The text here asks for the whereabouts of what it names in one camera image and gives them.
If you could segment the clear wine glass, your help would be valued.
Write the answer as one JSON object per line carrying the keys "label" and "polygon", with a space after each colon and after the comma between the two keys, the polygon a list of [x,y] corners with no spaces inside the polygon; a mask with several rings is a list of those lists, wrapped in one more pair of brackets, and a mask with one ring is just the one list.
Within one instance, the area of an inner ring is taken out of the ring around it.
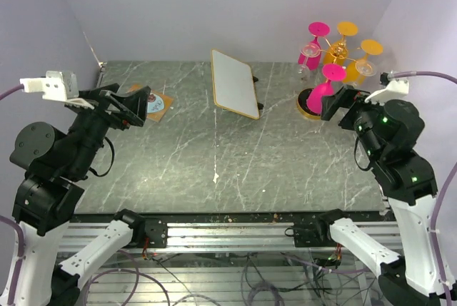
{"label": "clear wine glass", "polygon": [[302,49],[298,58],[298,73],[304,81],[309,78],[312,70],[319,65],[321,57],[321,48],[315,42],[309,42]]}
{"label": "clear wine glass", "polygon": [[367,59],[359,59],[355,63],[358,77],[356,78],[356,84],[360,86],[366,78],[372,77],[376,74],[376,66]]}

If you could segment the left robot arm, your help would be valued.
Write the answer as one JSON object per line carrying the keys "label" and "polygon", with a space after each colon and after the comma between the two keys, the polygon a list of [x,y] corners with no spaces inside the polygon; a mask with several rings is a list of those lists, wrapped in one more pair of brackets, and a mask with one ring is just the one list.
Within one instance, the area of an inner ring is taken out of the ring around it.
{"label": "left robot arm", "polygon": [[79,91],[81,103],[73,107],[76,118],[67,132],[35,122],[18,134],[10,160],[25,175],[6,221],[15,231],[15,244],[3,305],[74,305],[89,278],[115,252],[145,241],[144,217],[125,209],[82,250],[56,260],[84,194],[79,181],[95,173],[92,163],[108,143],[108,130],[142,127],[150,95],[149,87],[121,95],[115,83]]}

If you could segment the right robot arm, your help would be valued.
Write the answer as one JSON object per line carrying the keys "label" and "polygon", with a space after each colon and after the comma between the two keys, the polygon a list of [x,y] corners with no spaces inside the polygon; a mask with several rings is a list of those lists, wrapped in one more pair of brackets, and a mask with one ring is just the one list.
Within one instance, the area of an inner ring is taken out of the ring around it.
{"label": "right robot arm", "polygon": [[456,279],[439,252],[436,218],[442,195],[431,164],[413,149],[425,123],[408,101],[368,101],[368,93],[344,86],[322,99],[321,120],[347,110],[339,126],[354,131],[356,146],[368,157],[393,212],[403,252],[397,253],[361,230],[346,213],[335,209],[318,215],[314,231],[295,225],[296,241],[336,243],[356,256],[378,279],[392,305],[448,305],[456,301]]}

